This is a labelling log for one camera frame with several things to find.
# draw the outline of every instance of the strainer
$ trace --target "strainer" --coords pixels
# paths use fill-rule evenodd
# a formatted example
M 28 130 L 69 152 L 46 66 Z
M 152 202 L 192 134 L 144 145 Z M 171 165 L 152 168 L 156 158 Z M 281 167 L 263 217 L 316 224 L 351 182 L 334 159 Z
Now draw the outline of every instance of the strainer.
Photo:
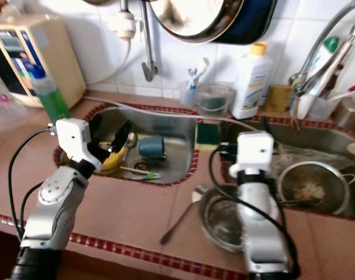
M 348 182 L 345 177 L 352 177 Z M 278 181 L 282 201 L 321 213 L 341 213 L 350 199 L 349 185 L 355 174 L 340 171 L 323 162 L 299 162 L 286 168 Z

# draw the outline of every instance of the wall faucet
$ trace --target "wall faucet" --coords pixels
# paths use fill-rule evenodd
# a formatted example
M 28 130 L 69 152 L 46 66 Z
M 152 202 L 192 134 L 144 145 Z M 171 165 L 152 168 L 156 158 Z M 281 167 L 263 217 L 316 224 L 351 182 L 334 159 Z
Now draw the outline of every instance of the wall faucet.
M 303 64 L 301 70 L 289 78 L 289 83 L 291 84 L 292 91 L 295 95 L 294 103 L 294 117 L 297 116 L 298 110 L 298 101 L 301 102 L 300 97 L 306 93 L 313 95 L 314 98 L 311 98 L 311 104 L 314 102 L 315 98 L 319 96 L 324 88 L 331 81 L 332 77 L 336 75 L 340 69 L 342 69 L 344 61 L 347 57 L 349 50 L 353 45 L 355 39 L 355 23 L 350 31 L 350 37 L 342 43 L 336 52 L 332 55 L 329 61 L 314 75 L 307 78 L 308 70 L 315 58 L 320 46 L 323 44 L 328 34 L 332 29 L 341 21 L 341 19 L 346 16 L 350 11 L 355 9 L 355 0 L 349 2 L 344 8 L 342 8 L 334 17 L 330 20 L 327 26 L 324 28 L 322 33 L 319 35 L 315 44 L 312 46 L 310 53 L 308 54 L 305 63 Z M 316 85 L 316 92 L 309 92 L 313 86 Z
M 154 76 L 158 73 L 157 67 L 154 65 L 153 55 L 151 50 L 150 33 L 149 33 L 149 22 L 148 22 L 148 11 L 146 1 L 140 1 L 141 5 L 141 16 L 145 35 L 145 45 L 147 48 L 148 63 L 142 63 L 142 70 L 144 71 L 145 79 L 151 82 Z

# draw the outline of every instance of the plastic bag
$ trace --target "plastic bag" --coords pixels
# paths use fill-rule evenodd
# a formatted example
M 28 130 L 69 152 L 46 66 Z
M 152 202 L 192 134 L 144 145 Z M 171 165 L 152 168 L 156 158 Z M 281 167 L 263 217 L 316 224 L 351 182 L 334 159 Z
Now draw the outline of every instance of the plastic bag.
M 343 155 L 320 152 L 313 149 L 297 148 L 279 144 L 279 153 L 272 156 L 271 176 L 278 178 L 283 170 L 294 163 L 312 160 L 327 163 L 338 170 L 343 170 L 355 163 Z
M 0 130 L 15 121 L 20 121 L 26 112 L 27 110 L 14 100 L 0 78 Z

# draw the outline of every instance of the green dish soap bottle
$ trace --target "green dish soap bottle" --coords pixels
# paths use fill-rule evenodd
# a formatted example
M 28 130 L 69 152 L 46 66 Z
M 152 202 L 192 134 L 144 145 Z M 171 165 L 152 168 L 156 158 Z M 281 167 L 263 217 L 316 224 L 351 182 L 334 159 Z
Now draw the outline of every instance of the green dish soap bottle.
M 65 100 L 53 77 L 46 75 L 40 65 L 33 66 L 32 75 L 30 83 L 52 123 L 55 124 L 60 118 L 71 118 Z

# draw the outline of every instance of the robotic arm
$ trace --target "robotic arm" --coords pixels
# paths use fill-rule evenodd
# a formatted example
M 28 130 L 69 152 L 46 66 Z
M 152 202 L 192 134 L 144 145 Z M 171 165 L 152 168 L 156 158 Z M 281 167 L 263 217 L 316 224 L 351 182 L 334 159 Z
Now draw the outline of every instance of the robotic arm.
M 93 138 L 100 122 L 98 118 L 90 123 L 74 118 L 57 121 L 58 141 L 70 160 L 41 185 L 37 206 L 28 218 L 10 280 L 56 278 L 61 253 L 74 228 L 76 210 L 88 186 L 88 178 L 101 170 L 110 153 L 120 151 L 131 129 L 131 123 L 126 121 L 115 134 L 114 141 L 103 146 Z M 265 179 L 272 151 L 270 134 L 240 134 L 237 160 L 229 172 L 238 179 L 238 198 L 275 220 L 279 210 Z M 286 246 L 275 225 L 242 204 L 238 204 L 237 212 L 243 226 L 250 280 L 293 279 L 288 271 Z
M 120 151 L 131 129 L 131 123 L 125 122 L 114 141 L 102 147 L 91 137 L 95 132 L 93 127 L 98 127 L 99 123 L 98 119 L 91 123 L 74 118 L 57 121 L 58 141 L 70 161 L 40 187 L 39 200 L 28 218 L 11 280 L 55 279 L 88 178 L 94 171 L 101 170 L 111 152 Z
M 276 220 L 279 210 L 265 178 L 265 172 L 270 170 L 273 137 L 266 132 L 245 132 L 237 141 L 237 160 L 229 168 L 229 173 L 238 180 L 238 198 Z M 242 204 L 238 204 L 237 213 L 243 228 L 249 279 L 292 279 L 286 246 L 279 230 Z

